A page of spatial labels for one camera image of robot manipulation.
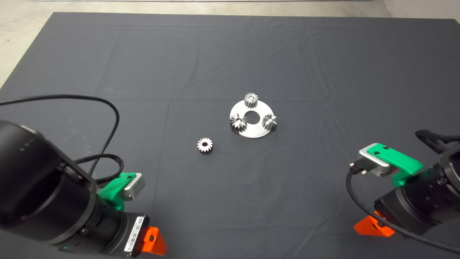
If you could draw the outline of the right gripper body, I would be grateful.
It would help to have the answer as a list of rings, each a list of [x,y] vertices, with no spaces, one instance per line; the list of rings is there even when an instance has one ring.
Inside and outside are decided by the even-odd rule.
[[[422,235],[437,226],[432,218],[435,186],[436,182],[428,179],[408,180],[376,199],[374,208],[394,225]]]

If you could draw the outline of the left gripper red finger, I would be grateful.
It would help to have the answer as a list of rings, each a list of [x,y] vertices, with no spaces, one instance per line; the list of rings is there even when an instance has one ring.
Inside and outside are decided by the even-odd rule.
[[[164,256],[167,245],[157,227],[148,227],[143,237],[142,252]]]

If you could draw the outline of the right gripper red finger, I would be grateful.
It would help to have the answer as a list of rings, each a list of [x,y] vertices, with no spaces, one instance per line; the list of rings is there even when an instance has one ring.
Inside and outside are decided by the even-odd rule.
[[[366,218],[356,223],[354,230],[363,236],[391,237],[395,234],[393,229],[382,225],[372,216],[366,216]]]

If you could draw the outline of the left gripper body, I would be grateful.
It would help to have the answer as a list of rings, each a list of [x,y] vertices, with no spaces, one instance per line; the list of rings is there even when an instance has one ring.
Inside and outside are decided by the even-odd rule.
[[[120,219],[120,230],[112,243],[102,251],[102,254],[112,257],[136,258],[142,252],[150,217],[144,213],[121,211]]]

